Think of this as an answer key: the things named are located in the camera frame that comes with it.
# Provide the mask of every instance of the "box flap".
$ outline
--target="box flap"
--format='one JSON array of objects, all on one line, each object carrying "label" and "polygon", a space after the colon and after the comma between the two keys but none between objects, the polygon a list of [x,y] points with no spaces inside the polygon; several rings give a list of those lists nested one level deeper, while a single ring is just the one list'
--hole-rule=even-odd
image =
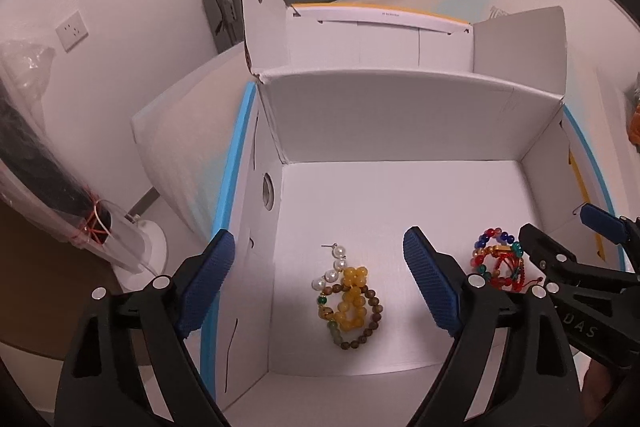
[{"label": "box flap", "polygon": [[559,6],[474,25],[474,73],[564,95],[566,29]]},{"label": "box flap", "polygon": [[253,74],[285,66],[287,49],[287,5],[283,0],[241,0],[244,45]]}]

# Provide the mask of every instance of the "beaded bracelet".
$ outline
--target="beaded bracelet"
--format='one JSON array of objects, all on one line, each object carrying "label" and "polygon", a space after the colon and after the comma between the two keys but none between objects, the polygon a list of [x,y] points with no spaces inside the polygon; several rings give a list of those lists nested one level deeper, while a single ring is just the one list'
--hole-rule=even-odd
[{"label": "beaded bracelet", "polygon": [[[495,239],[497,245],[487,246],[489,240]],[[484,258],[490,255],[497,259],[494,269],[489,271],[484,264]],[[524,260],[522,256],[524,251],[518,241],[515,240],[513,235],[508,232],[503,232],[502,229],[487,229],[478,238],[474,245],[473,257],[471,259],[471,266],[476,269],[484,279],[492,286],[501,289],[503,287],[511,287],[514,292],[520,292],[525,286],[534,283],[541,282],[542,277],[531,280],[525,284],[525,270]],[[500,265],[505,263],[507,268],[511,271],[510,276],[502,277],[500,272]]]},{"label": "beaded bracelet", "polygon": [[[345,248],[335,243],[329,247],[332,248],[332,253],[336,258],[334,270],[327,271],[321,278],[314,279],[311,284],[314,290],[321,290],[318,297],[318,316],[327,321],[327,327],[336,346],[342,349],[350,347],[357,349],[360,344],[365,344],[373,332],[378,329],[384,308],[380,304],[380,299],[376,297],[375,290],[367,286],[367,275],[369,274],[367,268],[347,266]],[[338,280],[340,272],[343,275],[341,283],[331,285],[330,283]],[[338,304],[337,312],[326,306],[327,297],[333,293],[342,293],[342,302]],[[372,310],[369,326],[357,339],[351,342],[345,341],[340,330],[348,332],[364,326],[367,316],[367,309],[364,306],[367,299]],[[356,316],[352,319],[347,316],[351,309],[356,312]]]}]

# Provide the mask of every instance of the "yellow strip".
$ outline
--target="yellow strip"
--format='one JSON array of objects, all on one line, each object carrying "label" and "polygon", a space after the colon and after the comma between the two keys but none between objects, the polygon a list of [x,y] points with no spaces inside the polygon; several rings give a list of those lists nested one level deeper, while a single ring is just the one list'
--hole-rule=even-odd
[{"label": "yellow strip", "polygon": [[[582,199],[585,203],[591,203],[589,198],[589,193],[587,192],[587,185],[584,184],[584,179],[582,174],[580,174],[580,169],[578,169],[578,164],[575,161],[574,155],[569,151],[569,165],[571,165],[574,170],[575,179],[578,182],[578,187],[580,187],[580,193],[582,194]],[[606,255],[604,253],[604,245],[602,243],[602,236],[599,233],[593,234],[596,237],[596,245],[598,247],[598,257],[600,257],[603,261],[606,262]]]},{"label": "yellow strip", "polygon": [[382,4],[361,4],[357,2],[299,2],[292,4],[295,8],[296,6],[304,7],[318,7],[318,8],[331,8],[334,6],[345,7],[345,8],[376,8],[379,10],[392,10],[396,12],[406,12],[406,13],[416,13],[418,15],[430,15],[432,17],[438,17],[439,19],[444,19],[447,21],[460,22],[463,24],[471,24],[469,21],[463,21],[462,19],[456,19],[455,17],[449,17],[446,15],[440,15],[439,13],[431,13],[425,12],[422,10],[413,10],[411,8],[400,8],[398,6],[384,6]]}]

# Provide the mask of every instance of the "white pearl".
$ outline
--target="white pearl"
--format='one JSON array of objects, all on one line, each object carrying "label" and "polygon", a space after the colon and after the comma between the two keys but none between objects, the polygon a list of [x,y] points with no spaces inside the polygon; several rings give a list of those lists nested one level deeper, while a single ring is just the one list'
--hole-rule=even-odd
[{"label": "white pearl", "polygon": [[336,259],[334,261],[334,268],[341,272],[345,268],[347,268],[347,258],[343,257],[342,259]]},{"label": "white pearl", "polygon": [[325,286],[326,282],[324,281],[323,277],[319,277],[318,279],[313,279],[311,281],[311,288],[313,288],[317,292],[321,292],[322,290],[324,290]]},{"label": "white pearl", "polygon": [[324,280],[334,283],[338,280],[338,272],[336,270],[327,270],[324,274]]},{"label": "white pearl", "polygon": [[331,253],[336,259],[347,257],[347,249],[342,245],[335,245],[335,247],[332,248]]}]

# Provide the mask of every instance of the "round hole in box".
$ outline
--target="round hole in box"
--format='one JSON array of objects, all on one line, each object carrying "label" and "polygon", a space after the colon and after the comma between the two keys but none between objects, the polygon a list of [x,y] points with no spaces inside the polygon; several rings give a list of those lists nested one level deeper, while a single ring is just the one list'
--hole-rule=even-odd
[{"label": "round hole in box", "polygon": [[273,182],[271,181],[271,176],[267,172],[262,179],[262,203],[264,203],[267,210],[271,210],[273,208],[274,200],[275,194],[273,192]]}]

